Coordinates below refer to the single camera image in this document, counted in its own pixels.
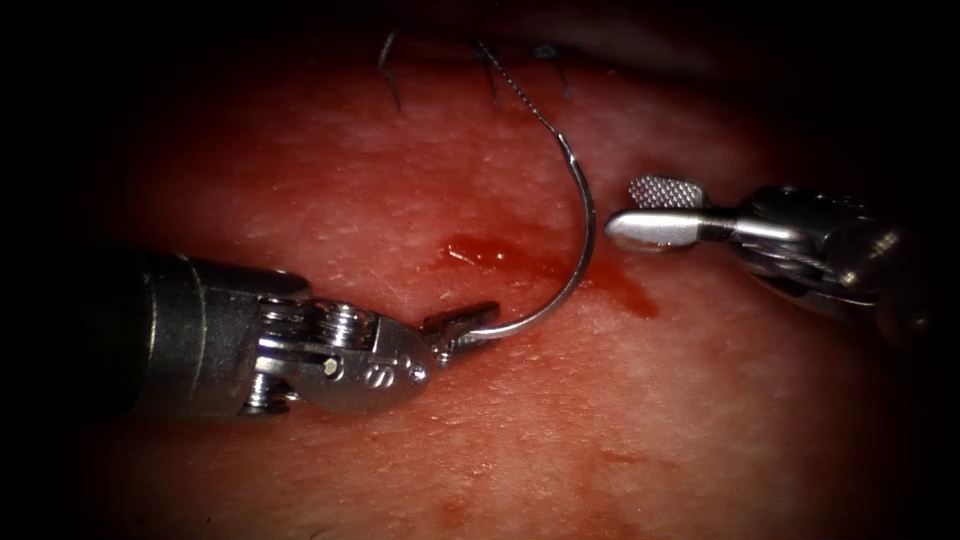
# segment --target red blood spot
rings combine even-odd
[[[514,275],[560,281],[567,278],[572,261],[562,257],[531,255],[522,246],[502,239],[478,238],[457,234],[440,247],[441,257],[435,268],[473,266],[479,270],[509,272]],[[582,289],[603,293],[609,300],[637,317],[649,319],[659,311],[642,285],[623,271],[623,264],[613,248],[597,246],[594,258],[581,283]]]
[[[440,523],[446,529],[459,529],[469,517],[467,503],[463,499],[448,499],[440,505]]]

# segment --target metallic surgical tool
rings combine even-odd
[[[84,250],[57,265],[86,262],[73,278],[86,295],[75,301],[89,308],[68,325],[64,342],[72,348],[63,353],[83,366],[71,383],[84,389],[84,410],[263,415],[303,400],[333,413],[376,413],[419,395],[438,371],[563,304],[593,253],[593,198],[564,135],[477,45],[557,140],[580,196],[580,255],[546,303],[507,322],[496,321],[497,302],[483,302],[412,326],[315,298],[293,273],[127,248]]]
[[[636,208],[615,213],[604,228],[623,250],[724,242],[760,283],[806,309],[873,325],[898,345],[931,332],[925,251],[865,201],[764,186],[724,208],[696,183],[657,175],[635,178],[628,191]]]

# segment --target blood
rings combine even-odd
[[[507,272],[516,276],[553,281],[566,279],[573,265],[572,261],[561,256],[530,254],[521,245],[502,238],[481,238],[465,234],[447,237],[438,251],[441,256],[434,268],[472,266],[481,272]],[[624,261],[620,260],[614,248],[600,242],[580,287],[602,293],[608,300],[636,317],[656,317],[659,308],[643,285],[628,276],[624,268]]]

